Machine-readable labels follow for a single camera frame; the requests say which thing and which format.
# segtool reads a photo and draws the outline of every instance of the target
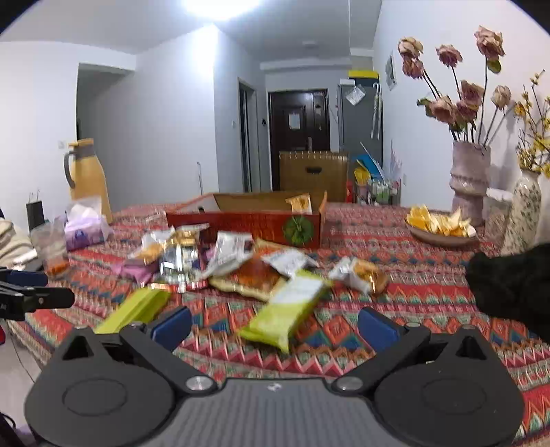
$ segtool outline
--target red cardboard box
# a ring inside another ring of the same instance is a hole
[[[310,192],[313,214],[293,214],[286,199],[304,192],[205,194],[179,210],[167,212],[170,226],[209,223],[202,232],[206,243],[215,243],[218,231],[252,233],[254,238],[301,248],[319,248],[327,192]]]

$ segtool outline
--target black cloth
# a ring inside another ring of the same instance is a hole
[[[550,243],[512,256],[476,253],[466,280],[481,312],[520,321],[550,341]]]

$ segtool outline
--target plate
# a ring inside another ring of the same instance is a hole
[[[477,234],[472,237],[434,235],[429,231],[413,227],[407,222],[405,222],[405,224],[413,236],[432,245],[439,245],[442,247],[463,247],[477,241]]]

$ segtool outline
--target floral vase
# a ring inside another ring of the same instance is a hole
[[[460,208],[462,219],[483,223],[483,197],[489,186],[491,148],[466,141],[453,144],[453,167],[449,186],[454,190],[453,211]]]
[[[541,212],[541,188],[539,173],[521,170],[521,177],[515,185],[508,227],[504,234],[501,255],[518,254],[528,250],[537,232]]]

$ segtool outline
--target table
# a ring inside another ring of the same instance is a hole
[[[72,252],[71,269],[61,280],[51,282],[70,286],[76,295],[75,306],[38,310],[27,314],[24,322],[10,322],[16,337],[46,363],[74,326],[96,326],[136,287],[113,275],[109,266],[135,250],[143,233],[166,227],[163,210],[179,207],[181,204],[135,206],[115,214],[114,235],[109,241]],[[462,324],[474,324],[490,340],[523,393],[525,417],[516,441],[546,445],[550,442],[550,347],[521,323],[479,312],[464,277],[473,250],[496,256],[497,247],[483,236],[468,250],[429,246],[409,234],[404,225],[406,212],[403,208],[329,204],[322,247],[310,255],[324,271],[345,255],[369,260],[390,276],[390,284],[377,298],[334,288],[298,330],[293,355],[250,344],[235,335],[262,303],[210,289],[171,298],[168,306],[188,306],[194,322],[192,333],[174,353],[220,382],[225,377],[331,378],[375,354],[356,328],[363,306],[374,307],[401,324],[423,323],[432,332],[453,333]]]

